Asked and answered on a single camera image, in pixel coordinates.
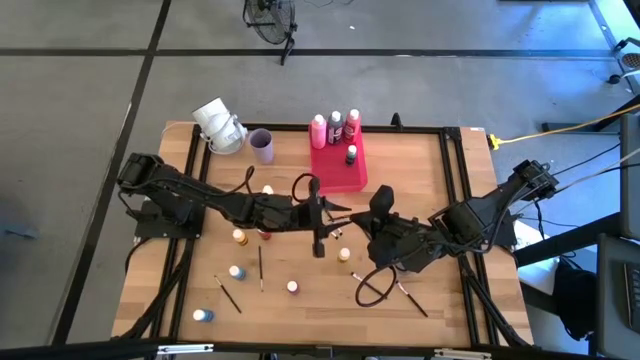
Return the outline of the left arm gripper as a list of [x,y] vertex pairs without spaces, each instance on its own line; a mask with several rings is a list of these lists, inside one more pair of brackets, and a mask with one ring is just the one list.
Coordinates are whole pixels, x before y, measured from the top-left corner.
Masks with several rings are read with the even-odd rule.
[[292,196],[298,202],[298,212],[300,225],[313,233],[312,253],[315,258],[325,257],[325,246],[323,241],[327,237],[332,237],[331,232],[335,229],[343,228],[350,224],[350,221],[334,222],[328,225],[323,223],[323,209],[327,211],[350,211],[349,207],[338,205],[329,201],[326,197],[319,195],[320,180],[318,177],[310,177],[308,181],[309,195],[305,200],[296,196],[296,189],[302,177],[298,177],[292,186]]

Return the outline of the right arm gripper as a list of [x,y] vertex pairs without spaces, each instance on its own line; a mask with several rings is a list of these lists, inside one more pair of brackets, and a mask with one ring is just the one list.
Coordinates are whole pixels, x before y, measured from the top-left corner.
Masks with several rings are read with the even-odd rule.
[[377,268],[399,265],[403,271],[419,273],[425,268],[425,248],[416,221],[391,213],[394,191],[381,185],[369,202],[369,212],[352,213],[350,220],[370,238],[369,259]]

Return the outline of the large pink paint bottle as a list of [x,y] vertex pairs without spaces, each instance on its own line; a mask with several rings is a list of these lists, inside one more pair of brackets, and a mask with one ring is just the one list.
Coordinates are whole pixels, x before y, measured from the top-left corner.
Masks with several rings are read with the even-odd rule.
[[310,124],[311,146],[314,149],[323,149],[327,141],[327,121],[323,115],[317,114]]

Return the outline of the large dark blue paint bottle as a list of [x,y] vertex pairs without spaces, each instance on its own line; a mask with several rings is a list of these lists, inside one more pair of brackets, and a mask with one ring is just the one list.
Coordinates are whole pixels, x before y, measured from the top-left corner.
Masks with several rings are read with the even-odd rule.
[[327,142],[336,145],[341,141],[344,119],[339,111],[333,111],[327,120]]

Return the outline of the large red paint bottle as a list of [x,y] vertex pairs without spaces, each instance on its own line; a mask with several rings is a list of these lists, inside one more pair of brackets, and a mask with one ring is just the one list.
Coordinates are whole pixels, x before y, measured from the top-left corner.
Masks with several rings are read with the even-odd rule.
[[359,133],[361,126],[361,114],[358,109],[351,109],[346,118],[343,130],[343,140],[345,143],[352,144],[356,141],[356,135]]

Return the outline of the pink plastic tray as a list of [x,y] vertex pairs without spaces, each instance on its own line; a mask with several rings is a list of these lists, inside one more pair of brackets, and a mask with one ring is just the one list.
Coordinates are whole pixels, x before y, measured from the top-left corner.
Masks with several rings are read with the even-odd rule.
[[310,169],[320,179],[320,193],[360,192],[368,183],[362,133],[356,134],[356,157],[354,163],[349,165],[346,162],[349,143],[326,144],[324,148],[316,149],[312,141],[313,132],[314,126],[309,125]]

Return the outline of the lavender plastic cup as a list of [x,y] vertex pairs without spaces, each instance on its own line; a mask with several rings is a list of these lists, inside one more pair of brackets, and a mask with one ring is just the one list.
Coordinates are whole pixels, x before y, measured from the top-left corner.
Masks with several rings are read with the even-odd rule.
[[249,135],[249,144],[261,164],[271,164],[274,161],[273,136],[270,131],[264,128],[253,130]]

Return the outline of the black floor fan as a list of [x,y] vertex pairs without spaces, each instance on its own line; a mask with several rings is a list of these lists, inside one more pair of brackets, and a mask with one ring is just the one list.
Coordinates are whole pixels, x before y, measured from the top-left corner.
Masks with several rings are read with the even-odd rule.
[[242,19],[265,42],[284,45],[283,66],[295,46],[293,36],[298,29],[294,0],[244,0]]

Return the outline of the black bag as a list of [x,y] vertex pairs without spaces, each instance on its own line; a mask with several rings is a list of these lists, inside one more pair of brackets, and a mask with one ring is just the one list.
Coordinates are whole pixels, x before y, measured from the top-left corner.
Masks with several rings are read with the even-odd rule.
[[597,276],[567,257],[560,257],[555,271],[552,298],[565,331],[576,341],[596,329]]

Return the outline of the computer keyboard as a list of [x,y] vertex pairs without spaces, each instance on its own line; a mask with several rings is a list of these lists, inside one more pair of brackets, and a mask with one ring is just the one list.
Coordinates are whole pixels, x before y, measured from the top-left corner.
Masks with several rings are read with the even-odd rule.
[[640,326],[640,265],[630,262],[623,264],[626,297],[631,327]]

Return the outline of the black office chair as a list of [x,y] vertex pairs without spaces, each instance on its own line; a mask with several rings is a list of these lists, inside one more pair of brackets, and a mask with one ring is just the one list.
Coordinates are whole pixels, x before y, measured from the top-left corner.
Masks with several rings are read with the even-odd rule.
[[[638,48],[637,52],[624,52],[630,44]],[[640,75],[640,39],[633,37],[626,38],[618,42],[613,48],[613,55],[621,65],[621,74],[612,74],[607,82],[618,84],[623,78]]]

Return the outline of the black aluminium table frame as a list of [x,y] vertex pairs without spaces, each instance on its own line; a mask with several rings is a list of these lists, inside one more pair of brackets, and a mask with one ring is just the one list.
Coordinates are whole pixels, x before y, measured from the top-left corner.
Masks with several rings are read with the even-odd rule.
[[[335,194],[334,203],[364,211],[381,185],[395,194],[395,210],[426,220],[465,194],[489,192],[496,177],[484,132],[472,128],[368,126],[363,132],[368,183],[360,191]],[[309,232],[273,235],[248,232],[248,243],[232,239],[233,227],[218,212],[205,213],[201,236],[170,247],[152,240],[132,257],[112,332],[129,331],[158,293],[168,255],[192,253],[187,282],[169,296],[159,335],[181,343],[209,343],[216,351],[291,352],[317,357],[341,355],[430,356],[438,348],[471,346],[458,262],[442,258],[400,282],[429,315],[414,307],[389,272],[375,272],[367,240],[354,225],[339,239],[325,241],[325,257],[312,254]],[[264,292],[260,291],[258,246],[262,247]],[[347,262],[337,260],[348,248]],[[242,281],[229,275],[237,265]],[[355,272],[363,282],[354,279]],[[239,314],[217,275],[242,310]],[[287,283],[299,285],[296,295]],[[364,286],[369,283],[387,299]],[[212,310],[213,321],[196,322],[198,308]]]

